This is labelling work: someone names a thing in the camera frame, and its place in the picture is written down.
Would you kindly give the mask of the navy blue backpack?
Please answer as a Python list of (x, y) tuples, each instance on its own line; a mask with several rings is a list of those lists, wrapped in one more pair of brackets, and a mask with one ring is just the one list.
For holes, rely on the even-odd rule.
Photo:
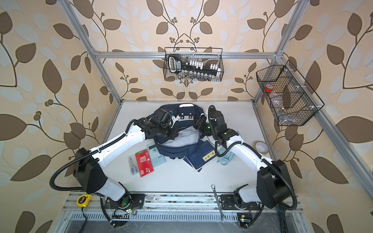
[(173, 136), (154, 137), (159, 153), (171, 159), (182, 159), (196, 152), (199, 143), (205, 136), (211, 136), (210, 126), (203, 108), (191, 104), (167, 104), (159, 108), (170, 113), (172, 117)]

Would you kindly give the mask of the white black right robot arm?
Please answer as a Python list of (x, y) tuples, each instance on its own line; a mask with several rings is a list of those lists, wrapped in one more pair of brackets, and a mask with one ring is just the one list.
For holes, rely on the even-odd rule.
[(246, 184), (234, 191), (237, 208), (243, 209), (250, 202), (258, 202), (268, 208), (297, 208), (297, 197), (285, 163), (264, 156), (246, 143), (238, 132), (227, 127), (223, 114), (214, 105), (199, 116), (194, 127), (202, 134), (213, 137), (216, 156), (224, 157), (232, 152), (256, 173), (256, 185)]

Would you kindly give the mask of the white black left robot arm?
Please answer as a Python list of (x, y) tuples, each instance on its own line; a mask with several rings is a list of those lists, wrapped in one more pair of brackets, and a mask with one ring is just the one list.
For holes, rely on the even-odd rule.
[[(80, 149), (75, 159), (59, 168), (50, 178), (50, 187), (57, 191), (84, 191), (119, 201), (127, 195), (126, 188), (119, 182), (108, 178), (104, 173), (115, 158), (132, 146), (154, 137), (175, 139), (178, 133), (174, 124), (178, 118), (171, 112), (159, 109), (153, 114), (133, 119), (126, 130), (112, 140), (90, 150)], [(78, 187), (61, 187), (55, 183), (57, 176), (69, 167), (80, 184)]]

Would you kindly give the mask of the navy blue book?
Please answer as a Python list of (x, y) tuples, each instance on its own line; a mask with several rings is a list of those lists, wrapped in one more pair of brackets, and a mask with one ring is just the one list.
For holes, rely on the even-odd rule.
[(195, 171), (200, 172), (205, 165), (216, 157), (212, 144), (209, 141), (200, 140), (197, 150), (193, 154), (185, 156), (183, 160)]

